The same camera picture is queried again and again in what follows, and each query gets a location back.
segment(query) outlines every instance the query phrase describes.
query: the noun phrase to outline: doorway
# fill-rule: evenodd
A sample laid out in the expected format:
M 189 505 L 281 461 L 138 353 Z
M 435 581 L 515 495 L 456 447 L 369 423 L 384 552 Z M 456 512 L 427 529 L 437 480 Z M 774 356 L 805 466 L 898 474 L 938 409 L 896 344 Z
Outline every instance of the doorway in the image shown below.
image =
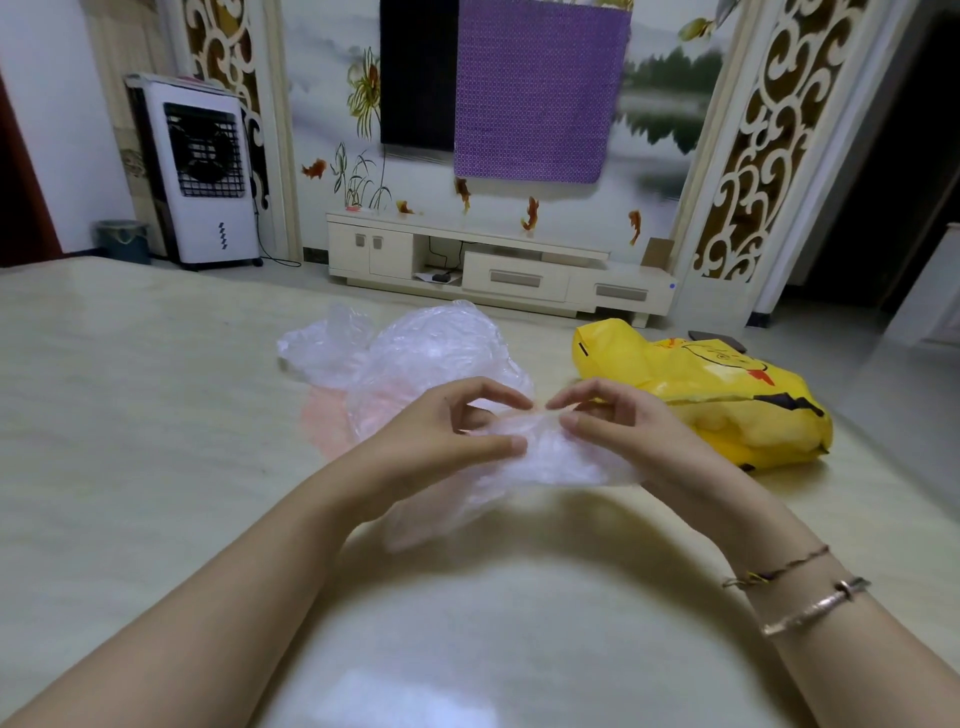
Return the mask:
M 0 268 L 62 257 L 13 107 L 0 76 Z
M 960 16 L 931 23 L 809 275 L 786 296 L 893 315 L 960 221 L 960 125 L 944 86 L 958 37 Z

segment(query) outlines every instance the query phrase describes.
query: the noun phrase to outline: yellow plastic bag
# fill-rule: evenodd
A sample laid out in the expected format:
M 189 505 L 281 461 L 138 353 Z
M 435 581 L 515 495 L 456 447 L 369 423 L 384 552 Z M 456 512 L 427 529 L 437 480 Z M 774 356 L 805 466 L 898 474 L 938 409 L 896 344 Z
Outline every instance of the yellow plastic bag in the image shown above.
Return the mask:
M 833 441 L 830 415 L 804 380 L 718 339 L 648 342 L 619 319 L 579 327 L 573 363 L 646 390 L 744 470 L 814 460 Z

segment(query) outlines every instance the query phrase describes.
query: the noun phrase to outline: plastic bag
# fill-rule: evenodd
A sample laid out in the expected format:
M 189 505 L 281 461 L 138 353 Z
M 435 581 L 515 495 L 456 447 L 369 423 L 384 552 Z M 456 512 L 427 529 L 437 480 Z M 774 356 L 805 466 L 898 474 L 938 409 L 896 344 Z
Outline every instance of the plastic bag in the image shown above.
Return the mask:
M 533 397 L 530 377 L 510 357 L 499 329 L 466 301 L 423 308 L 372 336 L 372 322 L 343 306 L 324 321 L 285 334 L 277 352 L 310 383 L 346 393 L 347 422 L 361 442 L 426 390 L 488 376 Z M 477 401 L 492 411 L 509 410 Z M 555 414 L 511 412 L 475 434 L 520 434 L 526 455 L 469 468 L 394 506 L 388 548 L 413 546 L 466 523 L 512 490 L 531 485 L 584 487 L 634 480 L 618 456 L 567 434 Z
M 744 470 L 826 454 L 833 424 L 803 378 L 718 339 L 648 342 L 619 319 L 577 328 L 573 363 L 657 395 L 714 449 Z

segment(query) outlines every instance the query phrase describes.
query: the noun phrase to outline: silver bracelet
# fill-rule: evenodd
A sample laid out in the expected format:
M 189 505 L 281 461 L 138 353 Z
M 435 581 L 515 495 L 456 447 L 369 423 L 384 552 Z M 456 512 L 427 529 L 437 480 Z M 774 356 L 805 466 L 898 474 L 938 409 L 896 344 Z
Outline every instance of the silver bracelet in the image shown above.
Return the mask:
M 829 614 L 844 602 L 853 601 L 853 595 L 859 592 L 866 592 L 869 586 L 870 582 L 862 576 L 855 576 L 850 581 L 838 581 L 833 585 L 837 591 L 830 596 L 825 596 L 820 601 L 811 604 L 795 615 L 784 617 L 780 621 L 775 621 L 773 624 L 764 624 L 763 627 L 761 627 L 763 636 L 774 637 L 789 629 L 796 629 L 805 624 L 810 624 L 812 621 Z

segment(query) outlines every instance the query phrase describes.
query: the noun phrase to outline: white plastic bag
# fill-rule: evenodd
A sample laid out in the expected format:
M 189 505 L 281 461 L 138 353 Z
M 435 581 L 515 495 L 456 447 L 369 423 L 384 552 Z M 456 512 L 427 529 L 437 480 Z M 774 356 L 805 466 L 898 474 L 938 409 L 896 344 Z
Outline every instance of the white plastic bag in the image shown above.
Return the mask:
M 496 324 L 466 301 L 403 316 L 375 338 L 363 314 L 334 306 L 327 319 L 285 334 L 277 352 L 317 386 L 346 392 L 356 442 L 373 435 L 426 390 L 454 379 L 488 376 L 533 397 L 530 377 L 507 351 Z M 501 404 L 477 406 L 503 412 Z M 527 438 L 521 458 L 475 466 L 398 503 L 387 515 L 391 549 L 444 534 L 483 513 L 512 490 L 530 485 L 583 487 L 626 482 L 631 466 L 567 434 L 555 414 L 506 414 L 475 434 Z

